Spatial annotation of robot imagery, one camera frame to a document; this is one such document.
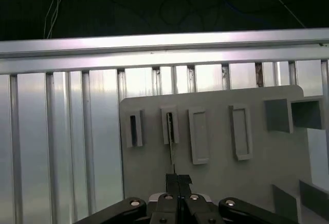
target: gray plastic board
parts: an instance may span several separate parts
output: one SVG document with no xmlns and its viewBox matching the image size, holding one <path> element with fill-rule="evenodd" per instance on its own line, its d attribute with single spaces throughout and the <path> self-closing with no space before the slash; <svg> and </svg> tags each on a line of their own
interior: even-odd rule
<svg viewBox="0 0 329 224">
<path fill-rule="evenodd" d="M 311 182 L 311 173 L 305 128 L 294 127 L 291 134 L 268 131 L 264 100 L 271 99 L 302 100 L 303 91 L 280 86 L 124 99 L 119 111 L 125 196 L 147 200 L 166 191 L 165 174 L 173 169 L 161 109 L 176 106 L 179 142 L 173 143 L 173 158 L 176 172 L 191 176 L 192 191 L 214 202 L 236 197 L 274 211 L 272 184 L 297 193 L 299 180 Z M 136 112 L 142 114 L 136 132 L 142 133 L 142 146 L 129 147 L 127 115 Z"/>
</svg>

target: dark background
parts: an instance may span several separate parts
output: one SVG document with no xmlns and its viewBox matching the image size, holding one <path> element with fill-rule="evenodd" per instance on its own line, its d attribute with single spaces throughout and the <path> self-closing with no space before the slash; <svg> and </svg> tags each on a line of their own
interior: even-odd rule
<svg viewBox="0 0 329 224">
<path fill-rule="evenodd" d="M 301 28 L 277 0 L 229 1 L 247 15 L 223 0 L 62 0 L 52 38 Z M 329 26 L 329 0 L 282 1 L 306 27 Z M 0 41 L 43 38 L 51 0 L 0 2 Z"/>
</svg>

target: corrugated metal wall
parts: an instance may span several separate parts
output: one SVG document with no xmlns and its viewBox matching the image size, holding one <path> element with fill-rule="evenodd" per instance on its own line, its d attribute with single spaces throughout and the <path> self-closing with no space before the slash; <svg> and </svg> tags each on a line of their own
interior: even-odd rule
<svg viewBox="0 0 329 224">
<path fill-rule="evenodd" d="M 300 85 L 327 95 L 328 62 L 163 66 L 0 76 L 0 223 L 72 223 L 123 197 L 118 102 Z M 314 184 L 329 185 L 325 131 L 308 130 Z"/>
</svg>

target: screw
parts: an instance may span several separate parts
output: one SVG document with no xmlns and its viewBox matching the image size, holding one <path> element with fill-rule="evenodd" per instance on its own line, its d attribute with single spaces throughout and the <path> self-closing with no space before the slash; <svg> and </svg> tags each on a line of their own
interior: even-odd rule
<svg viewBox="0 0 329 224">
<path fill-rule="evenodd" d="M 164 198 L 165 198 L 166 200 L 171 200 L 171 199 L 173 199 L 173 196 L 172 196 L 172 195 L 166 195 Z"/>
<path fill-rule="evenodd" d="M 198 196 L 198 195 L 191 195 L 190 198 L 191 198 L 192 200 L 197 200 L 197 199 L 199 198 L 199 196 Z"/>
<path fill-rule="evenodd" d="M 134 200 L 130 203 L 131 206 L 139 206 L 139 201 L 138 200 Z"/>
<path fill-rule="evenodd" d="M 227 201 L 225 202 L 225 204 L 227 204 L 228 206 L 234 206 L 234 205 L 235 205 L 235 202 L 232 201 L 232 200 L 227 200 Z"/>
</svg>

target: blue cable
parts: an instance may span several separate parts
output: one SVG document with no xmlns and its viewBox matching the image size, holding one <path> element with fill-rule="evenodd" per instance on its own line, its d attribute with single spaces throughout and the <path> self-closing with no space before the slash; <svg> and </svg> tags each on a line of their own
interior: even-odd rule
<svg viewBox="0 0 329 224">
<path fill-rule="evenodd" d="M 273 26 L 269 22 L 267 22 L 267 21 L 265 21 L 261 18 L 257 18 L 257 17 L 251 16 L 251 15 L 245 14 L 242 11 L 240 11 L 238 8 L 236 8 L 234 5 L 229 3 L 227 0 L 223 0 L 223 1 L 224 1 L 226 6 L 228 6 L 233 12 L 239 14 L 240 16 L 242 16 L 244 18 L 247 18 L 251 21 L 254 21 L 256 23 L 261 23 L 263 25 L 266 25 L 266 27 L 268 27 L 268 28 L 273 28 Z"/>
</svg>

